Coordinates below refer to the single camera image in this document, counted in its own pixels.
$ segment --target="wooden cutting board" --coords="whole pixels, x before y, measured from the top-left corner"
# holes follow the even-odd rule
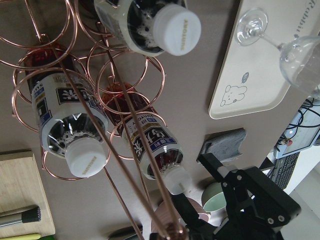
[[[0,216],[35,205],[41,209],[41,221],[0,228],[0,238],[56,232],[33,153],[0,154]]]

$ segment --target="white tray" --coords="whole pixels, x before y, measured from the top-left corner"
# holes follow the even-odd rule
[[[280,52],[274,46],[263,39],[241,46],[235,39],[239,18],[253,8],[262,8],[267,13],[265,32],[275,41],[288,43],[296,34],[316,36],[320,31],[320,2],[315,0],[241,1],[209,107],[213,119],[270,110],[289,89],[279,68]]]

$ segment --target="bear drawing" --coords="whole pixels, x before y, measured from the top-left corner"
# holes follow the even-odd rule
[[[226,86],[220,106],[222,107],[224,105],[230,105],[237,101],[241,101],[244,99],[246,91],[246,86]]]

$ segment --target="black keyboard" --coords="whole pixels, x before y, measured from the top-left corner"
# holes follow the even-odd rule
[[[300,152],[297,152],[276,160],[271,179],[281,189],[285,189],[287,187],[291,175],[294,172],[299,153]]]

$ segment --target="bottle cap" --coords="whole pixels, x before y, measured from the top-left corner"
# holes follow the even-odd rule
[[[67,146],[65,160],[74,176],[87,178],[100,172],[106,164],[107,157],[98,140],[83,137]]]
[[[172,55],[181,56],[197,45],[201,23],[192,11],[177,4],[168,4],[156,13],[152,34],[160,48]]]
[[[163,182],[171,194],[178,195],[190,187],[192,179],[183,166],[177,165],[163,173]]]

